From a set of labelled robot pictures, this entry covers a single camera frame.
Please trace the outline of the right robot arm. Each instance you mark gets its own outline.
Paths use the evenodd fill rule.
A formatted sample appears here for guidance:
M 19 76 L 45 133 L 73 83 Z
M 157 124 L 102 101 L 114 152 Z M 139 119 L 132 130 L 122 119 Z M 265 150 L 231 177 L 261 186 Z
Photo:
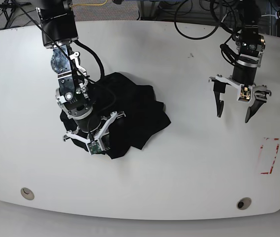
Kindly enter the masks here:
M 70 0 L 33 0 L 37 10 L 43 45 L 53 50 L 51 67 L 57 74 L 59 88 L 56 102 L 76 129 L 66 132 L 63 139 L 83 143 L 88 152 L 101 154 L 109 150 L 109 126 L 124 116 L 124 112 L 106 110 L 116 102 L 115 94 L 107 87 L 92 81 L 80 65 L 80 53 L 73 51 L 71 43 L 88 51 L 105 76 L 97 54 L 78 41 L 78 32 Z

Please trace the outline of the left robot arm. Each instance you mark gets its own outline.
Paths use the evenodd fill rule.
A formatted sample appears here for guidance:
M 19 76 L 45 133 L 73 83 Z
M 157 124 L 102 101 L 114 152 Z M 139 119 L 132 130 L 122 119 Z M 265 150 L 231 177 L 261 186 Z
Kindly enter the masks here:
M 227 78 L 216 75 L 209 80 L 213 82 L 217 117 L 222 116 L 224 109 L 224 101 L 220 96 L 229 85 L 237 90 L 237 101 L 251 104 L 245 116 L 247 123 L 261 106 L 267 103 L 267 97 L 271 96 L 272 92 L 267 86 L 256 85 L 254 82 L 266 48 L 265 39 L 258 29 L 261 11 L 254 0 L 241 0 L 237 4 L 237 10 L 238 17 L 231 38 L 235 41 L 238 51 L 234 52 L 226 42 L 220 45 L 223 57 L 234 66 L 233 73 Z

